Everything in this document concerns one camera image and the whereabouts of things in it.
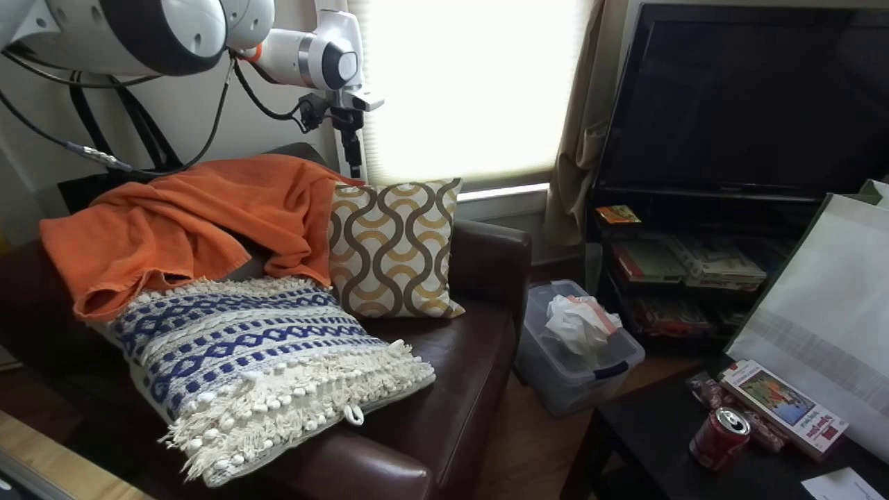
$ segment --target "throw pillow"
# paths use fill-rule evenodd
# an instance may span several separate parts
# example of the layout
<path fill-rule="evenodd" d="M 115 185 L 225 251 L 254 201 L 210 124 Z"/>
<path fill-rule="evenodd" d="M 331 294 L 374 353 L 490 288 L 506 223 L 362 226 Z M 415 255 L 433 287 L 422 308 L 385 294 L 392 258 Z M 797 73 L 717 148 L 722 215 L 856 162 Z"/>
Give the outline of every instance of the throw pillow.
<path fill-rule="evenodd" d="M 356 316 L 458 316 L 451 231 L 461 181 L 339 185 L 331 216 L 336 299 Z"/>
<path fill-rule="evenodd" d="M 112 326 L 133 383 L 186 453 L 186 481 L 222 485 L 285 451 L 433 383 L 403 342 L 369 335 L 303 277 L 139 294 Z"/>

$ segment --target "tv cabinet shelf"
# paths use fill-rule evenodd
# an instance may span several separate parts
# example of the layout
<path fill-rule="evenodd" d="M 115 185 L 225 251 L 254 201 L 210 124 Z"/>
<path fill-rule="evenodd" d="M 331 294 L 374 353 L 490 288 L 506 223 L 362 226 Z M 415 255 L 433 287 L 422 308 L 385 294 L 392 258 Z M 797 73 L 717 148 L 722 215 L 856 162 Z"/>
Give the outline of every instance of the tv cabinet shelf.
<path fill-rule="evenodd" d="M 593 194 L 590 205 L 586 240 L 601 247 L 601 269 L 594 273 L 601 281 L 590 284 L 593 292 L 621 310 L 649 351 L 676 355 L 719 355 L 779 277 L 817 212 L 817 205 L 763 205 L 758 201 L 744 205 L 701 197 L 625 201 L 601 191 Z M 597 212 L 603 205 L 631 208 L 639 223 L 607 223 Z M 633 242 L 660 242 L 656 255 L 676 255 L 672 244 L 683 242 L 719 242 L 747 255 L 765 277 L 756 287 L 731 277 L 717 287 L 694 287 L 688 262 L 676 258 L 683 273 L 667 273 L 676 266 L 672 262 L 660 262 L 654 253 L 629 255 L 625 244 Z"/>

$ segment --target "blue and white patterned pillow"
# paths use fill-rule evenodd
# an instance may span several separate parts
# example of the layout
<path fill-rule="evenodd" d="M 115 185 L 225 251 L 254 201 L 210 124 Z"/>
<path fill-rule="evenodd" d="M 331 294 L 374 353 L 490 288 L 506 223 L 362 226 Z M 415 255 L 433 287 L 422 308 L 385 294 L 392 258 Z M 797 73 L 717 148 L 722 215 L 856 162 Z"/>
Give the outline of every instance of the blue and white patterned pillow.
<path fill-rule="evenodd" d="M 112 326 L 133 383 L 186 453 L 186 481 L 222 485 L 321 430 L 433 383 L 403 342 L 369 335 L 301 277 L 192 284 L 136 297 Z"/>

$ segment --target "clear plastic container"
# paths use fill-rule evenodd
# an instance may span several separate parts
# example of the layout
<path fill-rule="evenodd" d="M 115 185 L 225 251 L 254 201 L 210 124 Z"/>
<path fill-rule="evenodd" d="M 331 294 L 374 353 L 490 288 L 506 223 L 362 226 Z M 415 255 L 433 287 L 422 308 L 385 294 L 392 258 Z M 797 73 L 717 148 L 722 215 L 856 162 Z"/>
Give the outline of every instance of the clear plastic container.
<path fill-rule="evenodd" d="M 547 306 L 557 294 L 586 297 L 575 281 L 553 281 L 528 288 L 517 372 L 533 385 L 553 416 L 564 416 L 611 398 L 625 374 L 642 363 L 646 351 L 629 330 L 615 330 L 594 360 L 575 355 L 553 330 L 547 330 Z"/>

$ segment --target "beige geometric pattern pillow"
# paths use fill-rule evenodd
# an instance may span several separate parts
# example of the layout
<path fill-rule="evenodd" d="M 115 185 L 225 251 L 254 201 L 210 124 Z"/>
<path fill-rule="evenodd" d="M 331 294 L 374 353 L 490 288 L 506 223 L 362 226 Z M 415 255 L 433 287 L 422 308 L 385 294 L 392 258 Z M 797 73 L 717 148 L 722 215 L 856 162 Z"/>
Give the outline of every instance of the beige geometric pattern pillow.
<path fill-rule="evenodd" d="M 458 316 L 451 299 L 451 231 L 461 181 L 339 185 L 331 276 L 356 316 Z"/>

